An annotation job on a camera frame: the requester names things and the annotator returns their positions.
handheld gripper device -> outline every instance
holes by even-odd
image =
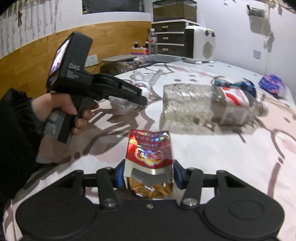
[[[77,115],[54,109],[45,125],[44,134],[66,144],[71,141],[75,120],[83,110],[94,105],[94,100],[114,96],[139,105],[147,104],[140,88],[108,74],[92,74],[84,70],[91,44],[90,37],[73,32],[58,48],[49,71],[46,83],[48,92],[70,94]]]

wall socket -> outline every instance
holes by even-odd
[[[255,59],[261,59],[261,52],[257,50],[253,50],[253,57]]]
[[[89,67],[89,66],[93,66],[98,64],[98,56],[96,54],[88,56],[86,61],[85,61],[85,65],[84,67]]]

space heater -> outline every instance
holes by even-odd
[[[184,62],[213,63],[216,35],[213,30],[200,26],[188,26],[184,31]]]

gold foil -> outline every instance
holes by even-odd
[[[149,198],[163,198],[165,196],[172,195],[173,193],[173,184],[168,183],[164,187],[164,184],[157,184],[153,185],[152,187],[154,188],[154,191],[151,191],[147,188],[145,188],[144,184],[137,181],[133,177],[128,178],[130,187],[131,189],[136,192],[141,194],[144,197],[149,197]]]

drawer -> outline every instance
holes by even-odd
[[[159,32],[184,32],[186,22],[153,23],[152,28]]]
[[[157,34],[158,43],[183,44],[184,34]]]
[[[157,54],[184,56],[184,45],[157,45]]]

